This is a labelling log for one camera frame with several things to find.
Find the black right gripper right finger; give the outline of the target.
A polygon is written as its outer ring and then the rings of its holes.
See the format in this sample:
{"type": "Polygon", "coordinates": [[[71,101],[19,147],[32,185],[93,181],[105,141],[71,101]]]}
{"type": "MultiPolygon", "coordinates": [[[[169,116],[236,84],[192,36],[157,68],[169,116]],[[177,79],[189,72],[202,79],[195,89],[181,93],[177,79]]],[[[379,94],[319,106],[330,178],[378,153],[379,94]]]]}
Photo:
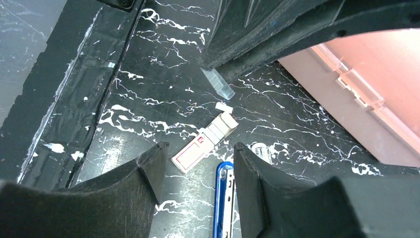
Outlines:
{"type": "Polygon", "coordinates": [[[234,175],[244,238],[417,238],[420,178],[331,177],[300,181],[234,146],[234,175]]]}

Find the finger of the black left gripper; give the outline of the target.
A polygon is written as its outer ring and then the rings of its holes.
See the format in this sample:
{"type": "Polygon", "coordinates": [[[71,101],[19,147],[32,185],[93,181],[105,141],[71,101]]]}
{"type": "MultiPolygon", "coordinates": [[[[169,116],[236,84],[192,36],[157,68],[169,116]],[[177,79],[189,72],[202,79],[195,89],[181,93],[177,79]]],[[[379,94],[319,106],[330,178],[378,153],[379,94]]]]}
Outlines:
{"type": "Polygon", "coordinates": [[[216,70],[230,81],[277,59],[335,38],[419,26],[418,6],[328,6],[296,19],[290,26],[216,70]]]}
{"type": "Polygon", "coordinates": [[[235,60],[311,11],[344,6],[343,0],[221,0],[200,66],[235,60]]]}

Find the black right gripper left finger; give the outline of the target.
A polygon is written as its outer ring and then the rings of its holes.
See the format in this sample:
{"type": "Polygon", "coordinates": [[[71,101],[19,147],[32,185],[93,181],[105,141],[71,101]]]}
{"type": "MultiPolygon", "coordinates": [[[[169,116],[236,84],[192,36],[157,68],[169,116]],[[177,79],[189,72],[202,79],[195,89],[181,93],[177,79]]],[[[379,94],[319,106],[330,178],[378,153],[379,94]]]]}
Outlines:
{"type": "Polygon", "coordinates": [[[146,238],[160,204],[169,144],[72,188],[0,182],[3,238],[146,238]]]}

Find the blue stapler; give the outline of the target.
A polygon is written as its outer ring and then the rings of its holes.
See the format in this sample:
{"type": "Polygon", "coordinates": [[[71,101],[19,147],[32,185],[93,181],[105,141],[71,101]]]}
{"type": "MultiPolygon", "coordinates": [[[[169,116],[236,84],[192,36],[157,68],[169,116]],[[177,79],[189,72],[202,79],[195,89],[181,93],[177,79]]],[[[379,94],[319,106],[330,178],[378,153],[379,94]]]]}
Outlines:
{"type": "Polygon", "coordinates": [[[234,165],[231,162],[222,162],[216,168],[213,238],[233,237],[234,205],[234,165]]]}

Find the silver staple strip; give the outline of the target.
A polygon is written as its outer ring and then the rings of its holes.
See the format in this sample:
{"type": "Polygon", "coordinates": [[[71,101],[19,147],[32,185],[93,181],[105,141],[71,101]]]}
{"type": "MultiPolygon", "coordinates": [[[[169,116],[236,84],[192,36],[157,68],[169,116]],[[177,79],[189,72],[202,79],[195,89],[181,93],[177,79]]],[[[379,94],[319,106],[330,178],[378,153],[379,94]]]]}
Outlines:
{"type": "Polygon", "coordinates": [[[230,100],[233,98],[235,92],[231,89],[231,87],[227,84],[227,82],[217,70],[205,70],[201,68],[201,71],[219,96],[225,100],[230,100]]]}

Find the red white staple box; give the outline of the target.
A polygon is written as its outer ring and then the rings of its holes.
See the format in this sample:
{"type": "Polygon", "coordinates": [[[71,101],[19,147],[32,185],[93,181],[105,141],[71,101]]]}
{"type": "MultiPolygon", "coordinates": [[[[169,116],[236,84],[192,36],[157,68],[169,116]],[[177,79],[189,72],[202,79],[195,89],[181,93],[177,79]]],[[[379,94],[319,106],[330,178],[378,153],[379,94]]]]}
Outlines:
{"type": "Polygon", "coordinates": [[[182,173],[188,173],[237,126],[238,122],[230,113],[219,114],[207,127],[199,129],[198,135],[171,158],[172,163],[182,173]]]}

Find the beige small stapler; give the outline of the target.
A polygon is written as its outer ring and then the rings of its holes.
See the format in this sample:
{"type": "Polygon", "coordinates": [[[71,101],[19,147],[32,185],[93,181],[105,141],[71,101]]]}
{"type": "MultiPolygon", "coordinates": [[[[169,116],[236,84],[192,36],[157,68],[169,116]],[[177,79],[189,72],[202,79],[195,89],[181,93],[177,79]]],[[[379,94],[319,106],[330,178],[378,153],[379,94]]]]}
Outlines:
{"type": "Polygon", "coordinates": [[[269,147],[264,143],[256,143],[251,146],[251,150],[265,162],[272,164],[272,157],[269,147]]]}

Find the pink plastic storage box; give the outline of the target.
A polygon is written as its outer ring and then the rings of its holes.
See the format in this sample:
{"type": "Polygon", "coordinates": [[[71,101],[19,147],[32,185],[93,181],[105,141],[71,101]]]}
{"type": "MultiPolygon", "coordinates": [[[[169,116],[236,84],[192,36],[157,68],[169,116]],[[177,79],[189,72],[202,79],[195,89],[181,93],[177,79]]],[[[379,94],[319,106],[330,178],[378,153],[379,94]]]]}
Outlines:
{"type": "Polygon", "coordinates": [[[420,31],[337,38],[279,63],[379,162],[420,165],[420,31]]]}

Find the loose small staple strip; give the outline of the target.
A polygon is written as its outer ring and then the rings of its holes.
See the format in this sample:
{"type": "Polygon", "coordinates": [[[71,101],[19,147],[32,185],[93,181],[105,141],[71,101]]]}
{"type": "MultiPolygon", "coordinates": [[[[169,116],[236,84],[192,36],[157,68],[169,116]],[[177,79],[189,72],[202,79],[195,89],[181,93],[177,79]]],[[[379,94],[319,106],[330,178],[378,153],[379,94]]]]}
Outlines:
{"type": "Polygon", "coordinates": [[[222,103],[222,102],[217,102],[216,106],[215,106],[215,109],[219,110],[219,111],[222,111],[222,112],[227,112],[229,114],[233,113],[233,108],[226,105],[225,103],[222,103]]]}

